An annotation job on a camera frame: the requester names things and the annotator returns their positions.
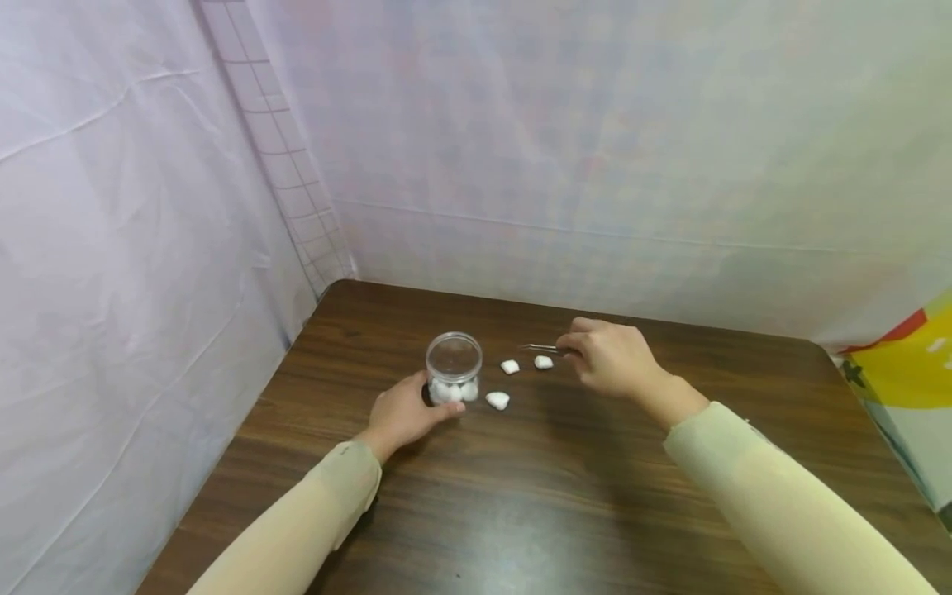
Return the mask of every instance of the hand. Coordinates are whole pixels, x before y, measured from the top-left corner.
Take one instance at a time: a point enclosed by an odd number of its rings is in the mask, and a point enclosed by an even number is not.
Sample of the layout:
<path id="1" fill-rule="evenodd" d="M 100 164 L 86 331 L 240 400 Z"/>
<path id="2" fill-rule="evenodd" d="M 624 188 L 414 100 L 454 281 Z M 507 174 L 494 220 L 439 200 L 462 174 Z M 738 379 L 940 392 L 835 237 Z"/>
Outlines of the hand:
<path id="1" fill-rule="evenodd" d="M 555 345 L 579 352 L 566 357 L 582 384 L 603 394 L 641 400 L 670 376 L 655 362 L 651 348 L 635 327 L 576 318 L 569 333 L 559 337 Z"/>
<path id="2" fill-rule="evenodd" d="M 665 430 L 710 405 L 684 379 L 658 365 L 635 327 L 576 318 L 555 345 L 579 352 L 566 358 L 575 366 L 582 384 L 603 394 L 633 399 Z"/>
<path id="3" fill-rule="evenodd" d="M 354 438 L 369 446 L 381 465 L 397 448 L 423 438 L 440 422 L 466 411 L 466 406 L 458 402 L 427 407 L 421 394 L 424 384 L 426 372 L 419 371 L 380 393 L 370 410 L 367 429 Z"/>

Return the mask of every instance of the clear plastic jar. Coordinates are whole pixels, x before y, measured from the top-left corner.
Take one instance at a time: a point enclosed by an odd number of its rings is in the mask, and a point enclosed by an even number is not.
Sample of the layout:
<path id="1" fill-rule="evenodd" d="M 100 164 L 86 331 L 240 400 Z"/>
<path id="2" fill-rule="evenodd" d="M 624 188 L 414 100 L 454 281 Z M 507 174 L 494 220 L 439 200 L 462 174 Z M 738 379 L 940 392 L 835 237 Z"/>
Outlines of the clear plastic jar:
<path id="1" fill-rule="evenodd" d="M 483 350 L 464 332 L 445 332 L 429 344 L 429 400 L 433 405 L 479 398 L 479 371 Z"/>

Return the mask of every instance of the brown table surface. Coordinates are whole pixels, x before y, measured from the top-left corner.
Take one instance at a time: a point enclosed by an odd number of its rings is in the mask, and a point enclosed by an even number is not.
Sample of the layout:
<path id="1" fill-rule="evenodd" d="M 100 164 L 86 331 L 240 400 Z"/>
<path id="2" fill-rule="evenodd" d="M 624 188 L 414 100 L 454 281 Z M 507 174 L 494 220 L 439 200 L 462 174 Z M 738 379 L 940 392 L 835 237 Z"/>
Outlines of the brown table surface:
<path id="1" fill-rule="evenodd" d="M 339 442 L 430 339 L 482 344 L 484 400 L 387 465 L 308 593 L 775 593 L 632 404 L 532 367 L 581 312 L 344 281 L 330 288 L 139 589 L 185 593 Z M 734 408 L 857 508 L 942 593 L 952 543 L 826 355 L 806 341 L 641 321 L 659 362 Z M 515 357 L 523 371 L 498 364 Z"/>

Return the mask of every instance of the left hand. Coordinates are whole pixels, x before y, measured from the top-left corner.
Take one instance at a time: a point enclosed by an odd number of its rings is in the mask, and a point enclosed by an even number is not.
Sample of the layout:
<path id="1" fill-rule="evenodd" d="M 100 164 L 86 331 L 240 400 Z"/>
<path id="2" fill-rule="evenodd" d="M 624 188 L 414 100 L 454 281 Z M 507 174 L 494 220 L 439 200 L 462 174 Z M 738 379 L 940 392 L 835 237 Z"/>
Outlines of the left hand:
<path id="1" fill-rule="evenodd" d="M 370 410 L 367 429 L 354 439 L 370 447 L 382 465 L 397 448 L 426 436 L 434 426 L 463 415 L 463 403 L 444 403 L 427 407 L 422 390 L 426 372 L 419 371 L 380 393 Z"/>

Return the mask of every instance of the white fabric backdrop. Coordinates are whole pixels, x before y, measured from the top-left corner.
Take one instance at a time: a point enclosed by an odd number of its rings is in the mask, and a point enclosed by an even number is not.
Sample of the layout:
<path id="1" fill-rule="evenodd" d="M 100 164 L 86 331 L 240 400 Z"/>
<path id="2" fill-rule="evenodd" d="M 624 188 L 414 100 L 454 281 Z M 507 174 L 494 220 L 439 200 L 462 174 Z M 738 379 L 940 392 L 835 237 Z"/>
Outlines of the white fabric backdrop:
<path id="1" fill-rule="evenodd" d="M 248 6 L 362 279 L 825 345 L 952 280 L 945 3 Z"/>
<path id="2" fill-rule="evenodd" d="M 313 311 L 193 6 L 0 6 L 0 593 L 130 593 Z"/>

